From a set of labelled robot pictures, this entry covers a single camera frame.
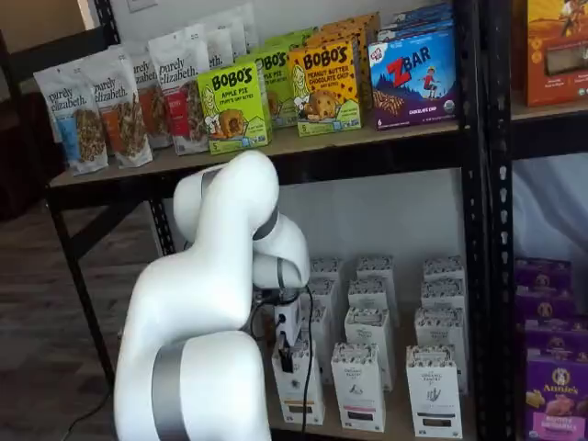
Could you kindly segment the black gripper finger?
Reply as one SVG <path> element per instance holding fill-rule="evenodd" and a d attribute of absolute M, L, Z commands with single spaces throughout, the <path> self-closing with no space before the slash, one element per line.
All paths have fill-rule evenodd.
<path fill-rule="evenodd" d="M 288 343 L 286 336 L 278 337 L 278 356 L 280 361 L 281 370 L 285 373 L 293 373 L 293 358 L 291 346 Z"/>

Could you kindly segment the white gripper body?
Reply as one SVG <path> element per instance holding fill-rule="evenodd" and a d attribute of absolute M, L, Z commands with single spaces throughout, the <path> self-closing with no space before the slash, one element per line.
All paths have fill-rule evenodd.
<path fill-rule="evenodd" d="M 295 344 L 300 335 L 301 306 L 299 302 L 280 303 L 274 308 L 276 337 Z"/>

